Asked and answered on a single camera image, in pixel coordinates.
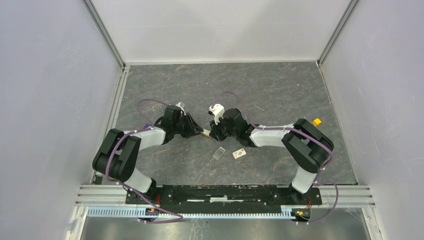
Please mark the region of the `small white staples box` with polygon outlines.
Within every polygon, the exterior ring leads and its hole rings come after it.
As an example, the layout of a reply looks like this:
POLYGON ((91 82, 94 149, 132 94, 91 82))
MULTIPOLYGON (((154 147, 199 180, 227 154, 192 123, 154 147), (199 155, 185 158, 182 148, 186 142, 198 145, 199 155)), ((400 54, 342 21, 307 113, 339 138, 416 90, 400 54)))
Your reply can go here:
POLYGON ((232 156, 235 160, 240 159, 246 155, 247 153, 244 148, 240 148, 232 153, 232 156))

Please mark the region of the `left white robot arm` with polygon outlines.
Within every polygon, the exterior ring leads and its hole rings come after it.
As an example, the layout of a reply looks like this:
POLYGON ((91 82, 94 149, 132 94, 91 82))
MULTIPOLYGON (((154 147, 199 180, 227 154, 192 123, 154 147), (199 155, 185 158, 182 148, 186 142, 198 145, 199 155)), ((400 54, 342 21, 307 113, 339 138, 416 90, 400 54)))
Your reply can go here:
POLYGON ((170 142, 176 135, 188 139, 204 132, 180 105, 168 105, 154 125, 139 130, 110 129, 92 162, 92 168, 138 191, 145 204, 157 198, 156 181, 136 169, 141 150, 170 142))

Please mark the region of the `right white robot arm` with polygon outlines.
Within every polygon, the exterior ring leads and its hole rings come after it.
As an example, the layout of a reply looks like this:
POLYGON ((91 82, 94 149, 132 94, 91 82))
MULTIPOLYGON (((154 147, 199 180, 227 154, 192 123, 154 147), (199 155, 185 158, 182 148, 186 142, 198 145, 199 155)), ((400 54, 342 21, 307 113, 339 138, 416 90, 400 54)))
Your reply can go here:
POLYGON ((334 158, 333 142, 311 122, 300 118, 295 123, 283 126, 264 126, 248 123, 237 108, 226 110, 220 104, 209 107, 209 136, 217 141, 235 138, 247 148, 286 148, 298 165, 289 189, 289 199, 302 204, 309 198, 309 189, 327 162, 334 158))

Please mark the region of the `staples tray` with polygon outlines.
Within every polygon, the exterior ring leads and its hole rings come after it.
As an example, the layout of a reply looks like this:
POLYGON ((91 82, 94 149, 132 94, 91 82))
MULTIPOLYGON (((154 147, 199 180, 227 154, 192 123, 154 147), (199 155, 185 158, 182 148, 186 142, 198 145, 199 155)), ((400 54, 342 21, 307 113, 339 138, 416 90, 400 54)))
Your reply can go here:
POLYGON ((224 153, 226 152, 226 150, 223 148, 223 147, 219 147, 216 151, 215 151, 215 153, 212 155, 212 157, 215 159, 215 160, 219 160, 223 155, 224 155, 224 153))

